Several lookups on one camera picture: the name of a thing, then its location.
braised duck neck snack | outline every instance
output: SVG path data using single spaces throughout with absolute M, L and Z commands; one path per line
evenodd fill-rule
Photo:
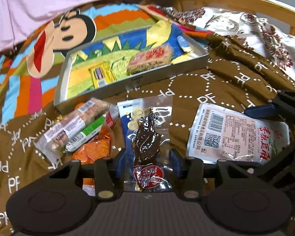
M 154 114 L 150 110 L 143 121 L 139 122 L 139 128 L 133 142 L 134 165 L 156 165 L 155 157 L 159 153 L 160 141 L 161 135 L 154 130 Z

vacuum-sealed snack package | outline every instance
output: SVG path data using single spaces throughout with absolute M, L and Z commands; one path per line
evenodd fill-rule
M 91 98 L 46 131 L 35 144 L 36 148 L 40 149 L 52 163 L 57 163 L 66 143 L 107 112 L 109 107 L 109 103 Z
M 171 191 L 168 127 L 172 114 L 172 97 L 136 99 L 131 107 L 125 141 L 124 190 Z
M 142 117 L 144 114 L 141 110 L 137 109 L 137 112 L 132 113 L 134 107 L 141 107 L 143 105 L 143 98 L 131 99 L 126 101 L 121 101 L 117 103 L 122 133 L 124 136 L 124 142 L 127 139 L 127 133 L 129 128 L 137 128 L 137 122 L 135 119 Z
M 65 145 L 65 149 L 61 152 L 61 155 L 65 153 L 75 152 L 77 149 L 79 149 L 81 145 L 89 142 L 92 138 L 94 138 L 100 132 L 105 118 L 107 125 L 112 128 L 118 117 L 118 107 L 115 105 L 111 105 L 107 113 L 103 114 L 97 120 L 95 120 L 82 131 L 80 131 L 77 135 L 75 135 L 71 140 L 69 140 L 69 142 Z
M 285 122 L 257 120 L 208 103 L 200 104 L 190 130 L 187 156 L 266 163 L 290 144 Z
M 82 145 L 72 156 L 72 160 L 80 160 L 81 164 L 92 164 L 97 159 L 107 157 L 113 146 L 113 132 L 107 124 L 103 124 L 101 131 L 94 141 Z

yellow box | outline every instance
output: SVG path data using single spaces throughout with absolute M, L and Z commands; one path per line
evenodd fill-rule
M 92 75 L 95 89 L 115 81 L 110 69 L 110 62 L 101 62 L 96 66 L 89 68 L 89 71 Z

orange snack package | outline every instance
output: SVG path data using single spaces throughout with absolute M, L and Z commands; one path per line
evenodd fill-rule
M 113 145 L 113 132 L 106 123 L 101 127 L 98 136 L 89 143 L 82 145 L 72 156 L 72 160 L 80 160 L 81 164 L 93 164 L 100 158 L 109 156 Z M 94 179 L 84 178 L 83 184 L 94 185 Z

metal tray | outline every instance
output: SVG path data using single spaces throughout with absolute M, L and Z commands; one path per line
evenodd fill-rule
M 71 50 L 66 56 L 65 61 L 60 70 L 59 80 L 58 80 L 58 84 L 57 84 L 57 88 L 55 92 L 54 106 L 62 114 L 66 114 L 74 110 L 75 106 L 78 103 L 86 102 L 92 97 L 98 98 L 98 99 L 105 99 L 107 97 L 119 94 L 126 90 L 131 90 L 131 89 L 143 86 L 145 84 L 156 82 L 162 79 L 167 79 L 174 75 L 191 72 L 191 71 L 198 70 L 207 66 L 208 52 L 194 39 L 192 39 L 186 34 L 183 34 L 183 37 L 189 43 L 194 53 L 199 55 L 198 58 L 193 58 L 188 61 L 180 62 L 177 64 L 168 64 L 168 65 L 157 67 L 151 70 L 147 70 L 145 72 L 137 73 L 135 75 L 131 75 L 121 80 L 117 80 L 115 82 L 107 84 L 103 87 L 96 88 L 94 90 L 90 90 L 88 92 L 82 93 L 73 98 L 66 99 L 66 93 L 68 89 L 68 80 L 69 80 L 69 76 L 70 76 L 70 72 L 72 68 L 72 62 L 73 62 L 71 55 L 73 53 L 81 49 L 87 48 L 93 45 L 94 43 L 101 42 L 105 39 L 114 37 L 116 35 L 128 33 L 131 31 L 148 29 L 150 27 L 152 26 L 123 31 L 123 32 L 113 34 L 111 36 L 106 36 L 105 38 L 96 40 L 96 42 L 93 42 L 91 44 L 83 45 L 77 49 Z

